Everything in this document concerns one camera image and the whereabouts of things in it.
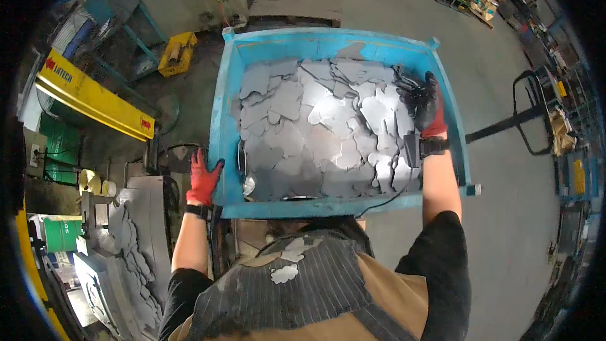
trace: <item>hand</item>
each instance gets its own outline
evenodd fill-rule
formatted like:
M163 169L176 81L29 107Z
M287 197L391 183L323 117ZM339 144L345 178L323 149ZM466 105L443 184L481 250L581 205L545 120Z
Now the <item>hand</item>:
M431 106L428 105L428 107L432 108L434 116L433 121L425 129L420 130L422 139L445 133L449 128L446 123L444 123L444 102L442 100L440 85L438 84L436 77L429 71L425 73L425 87L433 92L433 95L431 96L433 104Z
M405 89L398 87L400 101L406 104L408 114L413 118L414 126L420 130L422 139L441 135L448 130L444 123L444 108L440 86L436 77L425 73L425 84Z
M225 160L220 159L212 172L206 170L204 166L204 156L202 151L198 149L197 154L192 155L192 189L187 191L187 203L198 205L210 205L211 196L217 181L219 180L219 174L223 170Z

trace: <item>wooden pallet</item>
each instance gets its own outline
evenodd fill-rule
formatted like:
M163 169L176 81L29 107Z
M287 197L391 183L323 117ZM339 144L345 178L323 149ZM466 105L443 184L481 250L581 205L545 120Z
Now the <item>wooden pallet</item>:
M308 27L341 27L342 0L254 0L248 23L275 22Z
M482 23L486 24L486 26L489 27L490 29L494 29L495 28L492 25L492 22L484 20L484 18L482 18L481 14L477 13L476 11L472 10L471 8L469 9L469 12L471 12L472 15L474 15L475 17L477 17L478 20L480 20Z

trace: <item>tape roll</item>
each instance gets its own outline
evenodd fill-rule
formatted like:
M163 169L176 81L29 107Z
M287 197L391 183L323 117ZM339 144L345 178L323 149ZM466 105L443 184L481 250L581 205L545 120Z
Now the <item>tape roll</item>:
M103 184L101 185L101 195L107 197L114 197L116 196L116 192L117 188L115 182L112 182L111 180L103 181Z
M95 171L84 169L80 171L78 177L78 188L80 189L80 195L83 191L93 193L94 195L101 195L101 178L95 173Z

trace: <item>power outlet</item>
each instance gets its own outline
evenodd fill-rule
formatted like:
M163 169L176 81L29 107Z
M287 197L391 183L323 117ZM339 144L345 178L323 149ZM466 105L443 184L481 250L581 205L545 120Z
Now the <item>power outlet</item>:
M30 153L30 166L38 167L38 155L40 153L40 145L32 144L32 151Z

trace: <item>green barrel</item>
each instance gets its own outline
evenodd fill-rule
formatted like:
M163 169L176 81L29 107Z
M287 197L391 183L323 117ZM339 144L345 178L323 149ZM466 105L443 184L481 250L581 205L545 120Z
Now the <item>green barrel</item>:
M44 219L46 246L49 253L76 250L76 239L82 235L80 220L50 220Z

